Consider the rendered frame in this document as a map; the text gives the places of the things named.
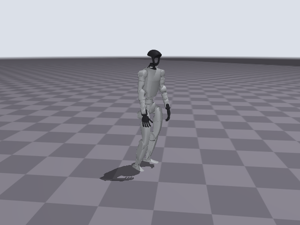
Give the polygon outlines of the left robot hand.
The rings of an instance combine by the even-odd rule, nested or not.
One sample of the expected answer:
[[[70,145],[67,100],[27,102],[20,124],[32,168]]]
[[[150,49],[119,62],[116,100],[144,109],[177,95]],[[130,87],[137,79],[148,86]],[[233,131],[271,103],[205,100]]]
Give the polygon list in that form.
[[[168,118],[166,119],[166,121],[168,121],[170,119],[170,107],[169,107],[169,104],[166,104],[166,109],[167,109],[167,114],[168,114]]]

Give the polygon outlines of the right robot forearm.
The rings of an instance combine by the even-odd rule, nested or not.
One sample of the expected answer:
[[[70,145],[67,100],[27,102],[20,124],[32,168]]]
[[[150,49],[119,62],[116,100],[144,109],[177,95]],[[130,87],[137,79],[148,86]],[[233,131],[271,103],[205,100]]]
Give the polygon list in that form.
[[[139,90],[138,92],[138,99],[140,101],[140,108],[141,108],[141,113],[142,114],[146,114],[146,103],[145,103],[145,97],[144,97],[144,91],[143,90]]]

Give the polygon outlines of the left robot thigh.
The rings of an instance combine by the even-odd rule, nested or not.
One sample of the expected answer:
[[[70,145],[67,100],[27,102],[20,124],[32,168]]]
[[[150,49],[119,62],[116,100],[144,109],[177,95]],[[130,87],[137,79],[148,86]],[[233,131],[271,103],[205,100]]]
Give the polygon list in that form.
[[[155,114],[153,117],[153,131],[150,132],[150,140],[155,140],[160,133],[163,121],[162,108],[158,105],[155,107],[155,111],[152,113]]]

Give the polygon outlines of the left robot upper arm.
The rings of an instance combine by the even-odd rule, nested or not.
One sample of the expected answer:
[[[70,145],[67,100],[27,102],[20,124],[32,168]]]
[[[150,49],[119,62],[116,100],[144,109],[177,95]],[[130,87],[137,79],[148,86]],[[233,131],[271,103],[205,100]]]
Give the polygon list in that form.
[[[161,69],[161,79],[160,79],[160,84],[159,84],[159,91],[166,92],[166,87],[164,86],[165,84],[165,71]]]

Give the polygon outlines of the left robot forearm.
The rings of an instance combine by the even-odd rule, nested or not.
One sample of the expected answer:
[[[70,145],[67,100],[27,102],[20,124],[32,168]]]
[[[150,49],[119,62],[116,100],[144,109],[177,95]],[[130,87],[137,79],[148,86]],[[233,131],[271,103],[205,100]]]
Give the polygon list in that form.
[[[164,93],[162,93],[161,96],[163,98],[163,102],[164,102],[165,107],[166,107],[166,104],[169,104],[169,100],[168,100],[168,96],[167,96],[167,91],[164,92]],[[169,106],[170,106],[170,104],[169,104]]]

